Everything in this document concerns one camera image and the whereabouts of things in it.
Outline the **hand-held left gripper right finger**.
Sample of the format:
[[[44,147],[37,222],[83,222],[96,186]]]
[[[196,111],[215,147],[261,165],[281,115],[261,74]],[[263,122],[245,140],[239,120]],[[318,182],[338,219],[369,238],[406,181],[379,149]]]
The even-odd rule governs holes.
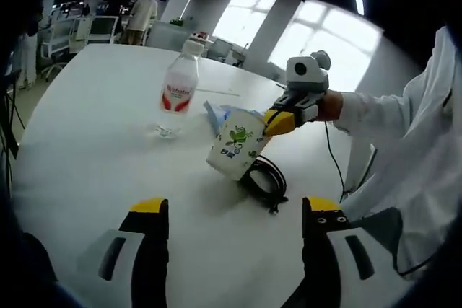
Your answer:
[[[302,200],[304,278],[286,307],[392,307],[393,209],[359,221],[325,198]]]

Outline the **person's right hand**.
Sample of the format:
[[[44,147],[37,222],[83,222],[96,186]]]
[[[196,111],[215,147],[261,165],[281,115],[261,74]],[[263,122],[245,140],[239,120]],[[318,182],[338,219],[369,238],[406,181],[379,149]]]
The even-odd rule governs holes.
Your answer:
[[[340,92],[328,90],[317,101],[318,121],[331,122],[338,120],[343,107],[343,96]]]

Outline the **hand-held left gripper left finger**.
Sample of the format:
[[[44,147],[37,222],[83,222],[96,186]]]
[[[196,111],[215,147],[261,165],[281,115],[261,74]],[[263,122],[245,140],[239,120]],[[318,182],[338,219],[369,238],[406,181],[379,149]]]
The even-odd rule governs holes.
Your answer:
[[[78,258],[74,292],[90,307],[166,307],[169,204],[133,205]]]

